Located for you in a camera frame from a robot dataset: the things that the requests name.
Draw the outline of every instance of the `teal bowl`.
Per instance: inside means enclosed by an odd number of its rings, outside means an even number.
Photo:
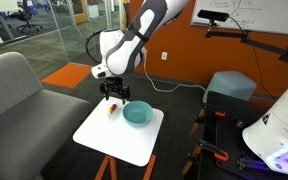
[[[123,116],[130,125],[142,127],[151,121],[153,109],[146,102],[133,101],[124,107]]]

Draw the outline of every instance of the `power cord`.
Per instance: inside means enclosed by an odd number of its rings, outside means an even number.
[[[144,58],[144,72],[145,72],[145,75],[146,75],[147,79],[151,81],[152,86],[153,86],[153,88],[154,88],[156,91],[158,91],[158,92],[164,92],[164,93],[170,93],[170,92],[175,91],[178,87],[181,87],[181,86],[182,86],[182,87],[199,87],[199,88],[203,89],[204,92],[206,91],[205,88],[202,87],[202,86],[200,86],[200,85],[186,85],[186,84],[179,84],[179,85],[177,85],[176,87],[174,87],[174,88],[171,89],[171,90],[161,90],[161,89],[157,89],[156,86],[155,86],[155,84],[154,84],[154,82],[153,82],[153,80],[148,76],[148,74],[147,74],[147,72],[146,72],[146,58],[147,58],[147,52],[146,52],[146,56],[145,56],[145,58]]]
[[[241,30],[241,32],[242,32],[243,34],[246,34],[245,31],[243,31],[243,29],[241,28],[241,26],[238,24],[238,22],[237,22],[234,18],[232,18],[231,16],[230,16],[229,18],[231,18],[231,19],[236,23],[236,25],[239,27],[239,29]],[[259,61],[258,61],[257,54],[256,54],[256,51],[255,51],[254,46],[252,46],[252,50],[253,50],[253,54],[254,54],[254,57],[255,57],[255,60],[256,60],[257,68],[258,68],[259,73],[260,73],[260,83],[261,83],[261,86],[262,86],[262,88],[266,91],[266,93],[269,94],[269,95],[272,97],[272,99],[277,100],[277,99],[265,88],[265,86],[264,86],[264,84],[263,84],[263,74],[262,74],[262,70],[261,70],[260,63],[259,63]]]
[[[97,31],[97,32],[94,32],[93,34],[90,35],[90,37],[88,37],[88,38],[86,39],[86,42],[85,42],[85,50],[86,50],[86,53],[87,53],[87,55],[91,58],[91,60],[92,60],[96,65],[97,65],[97,64],[100,64],[100,62],[97,61],[97,60],[95,60],[95,58],[91,55],[91,53],[90,53],[89,50],[88,50],[88,44],[89,44],[90,40],[91,40],[93,37],[99,35],[101,32],[102,32],[102,30],[99,30],[99,31]]]

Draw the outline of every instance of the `office chair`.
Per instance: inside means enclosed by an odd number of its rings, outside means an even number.
[[[21,33],[24,33],[24,29],[26,28],[29,28],[29,29],[36,29],[37,32],[39,32],[39,28],[40,29],[43,29],[43,26],[42,25],[38,25],[38,24],[31,24],[29,22],[30,19],[32,19],[32,12],[31,10],[28,8],[27,6],[27,0],[23,0],[23,4],[22,5],[19,5],[23,11],[19,10],[19,12],[16,12],[16,13],[12,13],[10,15],[11,18],[17,18],[18,20],[21,20],[21,21],[25,21],[26,24],[24,25],[21,25],[21,26],[17,26],[16,29],[19,31],[21,31]]]

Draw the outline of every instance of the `white table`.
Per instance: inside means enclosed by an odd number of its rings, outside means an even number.
[[[117,108],[108,117],[113,103]],[[153,108],[152,120],[143,127],[133,127],[123,117],[121,99],[104,98],[75,132],[75,142],[121,159],[136,166],[145,166],[151,157],[164,113]]]
[[[0,0],[0,12],[16,11],[18,9],[19,8],[15,0]]]

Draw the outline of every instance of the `orange wall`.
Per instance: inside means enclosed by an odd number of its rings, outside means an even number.
[[[143,0],[131,1],[132,19],[142,3]],[[195,0],[190,0],[175,22],[161,27],[151,36],[145,46],[148,74],[208,84],[215,72],[236,70],[257,83],[257,93],[266,93],[261,86],[252,46],[234,38],[205,38],[206,27],[190,25],[194,4]],[[288,35],[252,32],[250,38],[283,49],[288,46]],[[166,61],[161,60],[163,51],[168,52]],[[258,48],[255,51],[264,87],[272,95],[282,95],[288,87],[288,64],[279,61],[277,54]],[[137,71],[144,72],[143,65]]]

